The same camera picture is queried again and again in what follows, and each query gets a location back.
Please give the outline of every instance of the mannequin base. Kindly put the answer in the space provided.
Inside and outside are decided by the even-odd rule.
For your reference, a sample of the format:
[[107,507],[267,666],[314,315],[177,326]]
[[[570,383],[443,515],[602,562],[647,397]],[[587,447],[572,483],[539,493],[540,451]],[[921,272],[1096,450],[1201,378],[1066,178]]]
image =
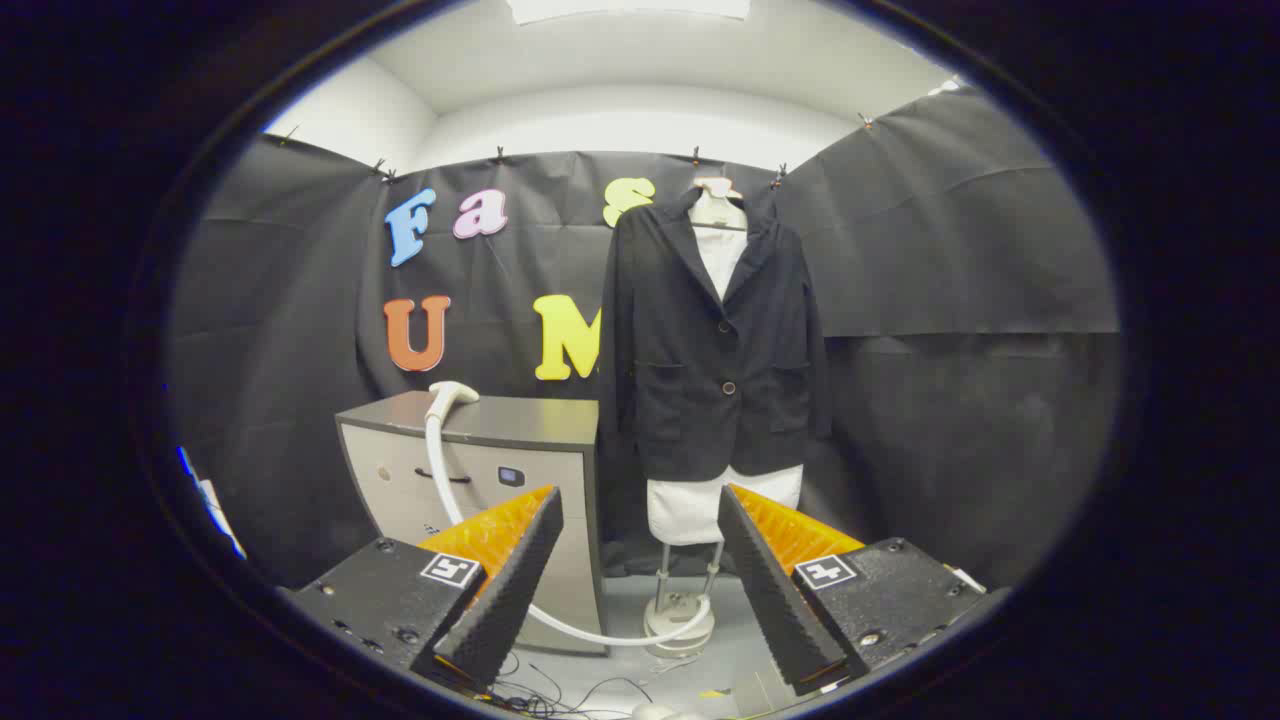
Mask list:
[[[667,593],[662,612],[654,611],[654,600],[650,598],[644,607],[644,634],[653,638],[680,629],[698,612],[698,597],[695,593]],[[645,650],[658,657],[689,657],[701,652],[707,641],[712,639],[713,629],[716,629],[716,615],[708,611],[707,616],[685,634],[664,643],[648,644]]]

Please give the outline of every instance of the yellow letter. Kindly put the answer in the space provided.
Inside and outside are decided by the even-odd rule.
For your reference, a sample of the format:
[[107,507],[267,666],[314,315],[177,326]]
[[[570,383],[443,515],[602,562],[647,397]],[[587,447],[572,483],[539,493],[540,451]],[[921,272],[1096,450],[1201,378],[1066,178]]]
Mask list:
[[567,295],[544,295],[534,301],[534,311],[543,316],[543,364],[534,369],[534,375],[540,380],[568,379],[566,351],[577,375],[590,375],[600,354],[600,311],[596,310],[588,327]]
[[622,213],[653,202],[655,192],[658,190],[649,178],[618,178],[604,186],[604,201],[608,202],[604,206],[604,222],[612,228]]

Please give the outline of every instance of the foam letter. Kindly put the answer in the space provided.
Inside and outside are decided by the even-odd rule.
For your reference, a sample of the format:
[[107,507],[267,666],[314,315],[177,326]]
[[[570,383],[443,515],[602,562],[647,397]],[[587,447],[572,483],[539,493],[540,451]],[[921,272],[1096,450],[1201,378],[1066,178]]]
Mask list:
[[502,214],[507,196],[500,190],[481,190],[462,201],[457,222],[453,223],[453,237],[466,240],[479,233],[493,234],[507,225],[507,215]]
[[392,228],[392,268],[417,255],[422,241],[417,236],[426,232],[426,209],[435,202],[435,191],[426,188],[408,199],[399,208],[387,213],[385,222]]
[[568,379],[566,351],[577,375],[590,375],[600,354],[599,310],[591,327],[586,325],[573,299],[567,295],[544,295],[534,301],[534,311],[543,316],[543,364],[534,369],[534,375],[540,380]]
[[408,345],[408,316],[413,311],[412,300],[392,300],[383,305],[387,315],[387,350],[401,370],[425,373],[444,357],[444,311],[449,309],[447,295],[433,295],[422,300],[426,310],[426,348],[415,351]]
[[649,205],[658,190],[649,178],[618,178],[604,187],[604,222],[612,228],[622,213]]

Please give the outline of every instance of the letter m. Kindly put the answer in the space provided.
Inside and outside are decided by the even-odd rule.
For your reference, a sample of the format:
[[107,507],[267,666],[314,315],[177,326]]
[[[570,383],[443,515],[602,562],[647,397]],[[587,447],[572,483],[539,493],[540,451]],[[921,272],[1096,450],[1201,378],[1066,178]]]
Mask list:
[[590,375],[600,355],[600,313],[595,313],[588,327],[567,295],[544,295],[534,301],[534,311],[543,316],[543,364],[534,369],[534,375],[540,380],[568,379],[566,352],[580,378]]

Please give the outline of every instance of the orange letter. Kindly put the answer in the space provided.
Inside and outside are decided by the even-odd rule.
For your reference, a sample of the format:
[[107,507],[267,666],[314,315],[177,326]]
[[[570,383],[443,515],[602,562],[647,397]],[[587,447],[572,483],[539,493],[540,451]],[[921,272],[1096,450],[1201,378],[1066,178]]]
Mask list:
[[433,295],[422,300],[426,310],[426,350],[416,352],[408,345],[408,315],[413,311],[412,300],[392,300],[383,305],[387,315],[387,350],[392,363],[401,370],[425,373],[440,364],[444,357],[444,311],[449,309],[447,295]]

